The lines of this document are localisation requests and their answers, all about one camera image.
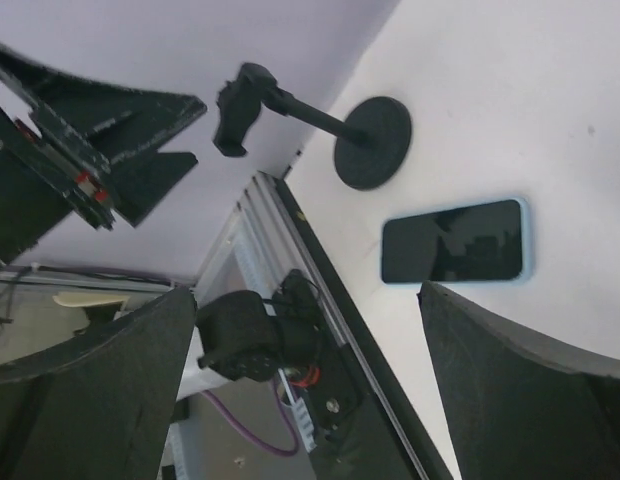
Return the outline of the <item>black round phone stand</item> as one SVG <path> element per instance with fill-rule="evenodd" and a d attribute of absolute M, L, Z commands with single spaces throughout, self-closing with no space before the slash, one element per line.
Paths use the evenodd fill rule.
<path fill-rule="evenodd" d="M 219 91 L 219 124 L 213 143 L 222 155 L 247 155 L 245 137 L 263 108 L 292 117 L 336 138 L 334 168 L 340 180 L 359 191 L 374 190 L 400 169 L 410 148 L 413 125 L 406 106 L 387 96 L 371 97 L 339 120 L 281 89 L 264 66 L 246 62 Z"/>

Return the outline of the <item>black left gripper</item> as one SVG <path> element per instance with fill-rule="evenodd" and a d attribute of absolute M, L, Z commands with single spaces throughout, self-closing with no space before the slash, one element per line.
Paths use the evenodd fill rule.
<path fill-rule="evenodd" d="M 0 82 L 29 106 L 32 121 L 12 119 L 0 106 L 0 265 L 71 212 L 109 229 L 115 206 L 137 227 L 198 164 L 191 152 L 135 157 L 114 169 L 106 157 L 168 143 L 207 112 L 194 95 L 71 74 L 1 41 Z"/>

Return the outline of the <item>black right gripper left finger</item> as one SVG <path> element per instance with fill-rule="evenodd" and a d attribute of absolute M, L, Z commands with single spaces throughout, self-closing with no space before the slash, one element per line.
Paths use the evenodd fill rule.
<path fill-rule="evenodd" d="M 0 479 L 154 479 L 196 319 L 176 288 L 0 365 Z"/>

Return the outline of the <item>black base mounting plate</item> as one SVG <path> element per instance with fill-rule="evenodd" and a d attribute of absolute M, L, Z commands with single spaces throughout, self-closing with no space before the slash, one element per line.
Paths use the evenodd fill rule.
<path fill-rule="evenodd" d="M 280 296 L 321 336 L 316 370 L 302 389 L 317 428 L 310 460 L 318 478 L 451 478 L 289 187 L 272 184 L 301 260 Z"/>

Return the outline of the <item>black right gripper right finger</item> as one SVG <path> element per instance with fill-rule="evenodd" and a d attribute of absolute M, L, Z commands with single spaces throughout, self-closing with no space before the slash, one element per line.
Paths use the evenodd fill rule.
<path fill-rule="evenodd" d="M 422 324 L 465 479 L 620 479 L 620 360 L 426 282 Z"/>

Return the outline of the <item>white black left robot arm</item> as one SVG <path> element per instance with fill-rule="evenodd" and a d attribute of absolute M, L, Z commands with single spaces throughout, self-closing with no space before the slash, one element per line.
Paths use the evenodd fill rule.
<path fill-rule="evenodd" d="M 142 223 L 196 166 L 166 143 L 200 119 L 191 94 L 145 90 L 73 75 L 0 42 L 0 81 L 30 109 L 13 119 L 0 106 L 0 271 L 69 214 L 95 229 L 117 218 Z M 198 315 L 185 376 L 264 382 L 312 364 L 313 329 L 270 315 L 258 294 L 240 291 Z"/>

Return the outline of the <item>blue case smartphone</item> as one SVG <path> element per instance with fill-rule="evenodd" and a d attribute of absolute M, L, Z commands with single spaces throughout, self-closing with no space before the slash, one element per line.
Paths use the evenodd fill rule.
<path fill-rule="evenodd" d="M 381 230 L 388 285 L 523 281 L 533 266 L 532 218 L 521 198 L 393 218 Z"/>

